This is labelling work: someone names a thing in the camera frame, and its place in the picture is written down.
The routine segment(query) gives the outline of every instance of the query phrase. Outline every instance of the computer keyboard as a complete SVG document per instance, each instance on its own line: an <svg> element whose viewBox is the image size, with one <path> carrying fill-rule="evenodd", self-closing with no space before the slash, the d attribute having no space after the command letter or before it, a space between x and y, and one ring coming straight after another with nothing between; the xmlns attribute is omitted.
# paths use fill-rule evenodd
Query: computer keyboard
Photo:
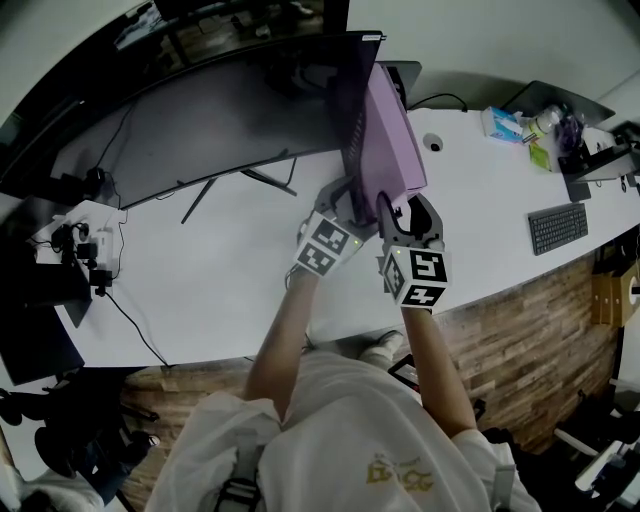
<svg viewBox="0 0 640 512"><path fill-rule="evenodd" d="M536 256L586 236L587 212L582 203L571 203L529 214L533 253Z"/></svg>

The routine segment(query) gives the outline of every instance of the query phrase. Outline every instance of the white shirt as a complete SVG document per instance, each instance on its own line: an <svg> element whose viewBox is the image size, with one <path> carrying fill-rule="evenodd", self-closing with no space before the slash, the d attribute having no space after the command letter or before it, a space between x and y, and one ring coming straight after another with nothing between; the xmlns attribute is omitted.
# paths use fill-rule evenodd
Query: white shirt
<svg viewBox="0 0 640 512"><path fill-rule="evenodd" d="M193 411L147 503L151 512L210 512L236 461L236 434L266 447L258 484L268 512L488 511L507 445L478 431L450 440L384 371L326 352L303 357L287 418L270 400L226 393ZM516 477L513 511L539 511Z"/></svg>
<svg viewBox="0 0 640 512"><path fill-rule="evenodd" d="M11 466L5 469L9 475L17 498L16 505L40 491L49 496L51 503L59 512L99 512L104 510L100 495L79 473L75 478L66 478L47 469L35 480L26 482L20 472ZM18 506L6 504L11 510Z"/></svg>

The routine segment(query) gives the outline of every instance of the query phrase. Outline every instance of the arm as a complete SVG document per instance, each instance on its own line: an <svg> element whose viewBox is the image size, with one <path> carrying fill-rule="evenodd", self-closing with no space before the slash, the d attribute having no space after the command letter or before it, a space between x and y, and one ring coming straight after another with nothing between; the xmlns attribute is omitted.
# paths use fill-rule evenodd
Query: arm
<svg viewBox="0 0 640 512"><path fill-rule="evenodd" d="M317 285L318 277L310 272L304 269L293 272L289 289L245 385L245 400L270 398L281 420L284 420L298 377L300 354Z"/></svg>
<svg viewBox="0 0 640 512"><path fill-rule="evenodd" d="M7 439L4 437L2 428L0 428L0 457L2 457L2 462L4 462L5 465L11 466L12 468L16 467L16 463L13 461L13 456L11 455L11 450L7 444Z"/></svg>
<svg viewBox="0 0 640 512"><path fill-rule="evenodd" d="M422 406L450 438L477 429L473 407L431 314L402 308L402 316L418 371Z"/></svg>

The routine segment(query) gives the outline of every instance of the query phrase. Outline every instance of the cardboard box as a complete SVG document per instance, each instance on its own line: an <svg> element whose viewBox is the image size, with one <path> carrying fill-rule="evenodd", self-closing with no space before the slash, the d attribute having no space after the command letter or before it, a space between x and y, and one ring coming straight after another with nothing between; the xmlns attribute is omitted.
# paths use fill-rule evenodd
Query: cardboard box
<svg viewBox="0 0 640 512"><path fill-rule="evenodd" d="M638 271L635 263L626 271L620 271L611 277L611 297L613 315L611 325L624 327L627 320L640 306L640 298L631 295L631 287L638 285Z"/></svg>
<svg viewBox="0 0 640 512"><path fill-rule="evenodd" d="M484 134L492 139L522 143L522 127L512 115L499 108L489 107L482 112L482 127Z"/></svg>
<svg viewBox="0 0 640 512"><path fill-rule="evenodd" d="M591 323L599 324L602 320L602 274L591 276Z"/></svg>
<svg viewBox="0 0 640 512"><path fill-rule="evenodd" d="M624 327L640 307L640 298L631 296L631 287L640 284L636 265L624 270L591 276L591 323Z"/></svg>

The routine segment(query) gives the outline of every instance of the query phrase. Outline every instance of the wood paneling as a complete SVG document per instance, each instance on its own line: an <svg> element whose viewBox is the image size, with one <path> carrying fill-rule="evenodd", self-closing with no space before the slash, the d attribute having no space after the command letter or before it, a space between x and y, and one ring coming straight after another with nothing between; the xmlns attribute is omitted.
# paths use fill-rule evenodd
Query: wood paneling
<svg viewBox="0 0 640 512"><path fill-rule="evenodd" d="M469 396L487 403L481 429L508 428L525 449L541 451L551 443L556 423L575 410L578 390L606 388L617 330L590 323L591 267L585 257L435 317ZM139 425L160 436L162 445L125 484L138 510L193 406L214 391L238 393L250 365L234 359L152 368L128 379L123 401L161 417L155 425Z"/></svg>

